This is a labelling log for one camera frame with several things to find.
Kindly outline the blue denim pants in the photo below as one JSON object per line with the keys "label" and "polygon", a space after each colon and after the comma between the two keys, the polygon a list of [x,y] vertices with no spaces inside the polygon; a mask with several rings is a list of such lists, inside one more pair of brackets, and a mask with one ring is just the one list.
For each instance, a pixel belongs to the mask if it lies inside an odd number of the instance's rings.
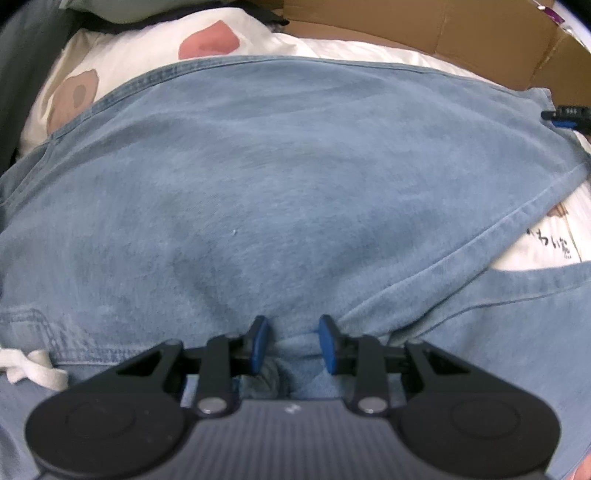
{"label": "blue denim pants", "polygon": [[218,57],[143,74],[1,179],[1,350],[71,382],[167,339],[273,322],[254,398],[352,392],[318,318],[426,340],[548,402],[590,451],[590,266],[493,263],[590,173],[514,92],[437,70]]}

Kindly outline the brown cardboard sheet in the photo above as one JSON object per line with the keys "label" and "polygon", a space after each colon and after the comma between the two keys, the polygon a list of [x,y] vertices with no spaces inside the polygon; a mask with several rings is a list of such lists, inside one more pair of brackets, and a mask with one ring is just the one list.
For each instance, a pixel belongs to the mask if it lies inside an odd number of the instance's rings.
{"label": "brown cardboard sheet", "polygon": [[589,105],[590,53],[531,1],[264,1],[297,37],[416,50],[514,90]]}

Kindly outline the black cloth under pillow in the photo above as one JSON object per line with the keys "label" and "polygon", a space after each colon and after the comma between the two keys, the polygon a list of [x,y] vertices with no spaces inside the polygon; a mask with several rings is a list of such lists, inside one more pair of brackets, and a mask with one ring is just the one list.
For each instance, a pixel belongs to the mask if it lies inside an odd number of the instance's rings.
{"label": "black cloth under pillow", "polygon": [[81,28],[111,35],[183,22],[201,23],[206,25],[207,23],[212,23],[215,20],[221,19],[224,14],[230,13],[245,14],[246,16],[252,17],[260,24],[263,24],[263,26],[269,28],[271,32],[283,31],[288,23],[290,23],[290,21],[284,18],[283,13],[280,10],[273,8],[273,2],[267,1],[229,1],[229,4],[226,6],[211,8],[201,7],[194,11],[181,10],[173,13],[160,14],[131,24],[114,24],[89,13],[81,13],[73,10],[65,11],[72,12],[75,15]]}

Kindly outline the cream bear print bedsheet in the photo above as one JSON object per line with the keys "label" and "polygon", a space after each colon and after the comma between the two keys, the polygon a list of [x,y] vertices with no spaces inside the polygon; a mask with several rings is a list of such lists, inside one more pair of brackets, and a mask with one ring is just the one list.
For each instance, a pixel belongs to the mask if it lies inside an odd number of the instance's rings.
{"label": "cream bear print bedsheet", "polygon": [[[22,158],[97,100],[131,79],[179,61],[228,55],[301,56],[398,63],[473,77],[473,72],[407,48],[363,41],[274,33],[245,14],[224,14],[212,23],[148,27],[122,34],[79,30],[61,50],[20,135]],[[590,184],[583,182],[554,206],[494,263],[524,271],[567,266],[590,259]]]}

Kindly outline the grey neck pillow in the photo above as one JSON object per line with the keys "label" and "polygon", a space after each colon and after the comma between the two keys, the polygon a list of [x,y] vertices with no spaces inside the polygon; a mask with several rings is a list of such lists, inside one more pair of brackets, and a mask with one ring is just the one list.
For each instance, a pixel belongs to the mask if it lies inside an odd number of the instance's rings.
{"label": "grey neck pillow", "polygon": [[160,14],[228,4],[229,1],[202,0],[63,0],[59,8],[89,13],[114,24],[131,24]]}

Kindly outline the dark grey pillow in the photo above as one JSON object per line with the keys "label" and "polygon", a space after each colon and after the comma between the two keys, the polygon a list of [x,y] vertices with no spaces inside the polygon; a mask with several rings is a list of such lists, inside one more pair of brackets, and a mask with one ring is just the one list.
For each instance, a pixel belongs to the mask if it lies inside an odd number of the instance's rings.
{"label": "dark grey pillow", "polygon": [[1,170],[6,171],[28,112],[75,26],[57,1],[1,3]]}

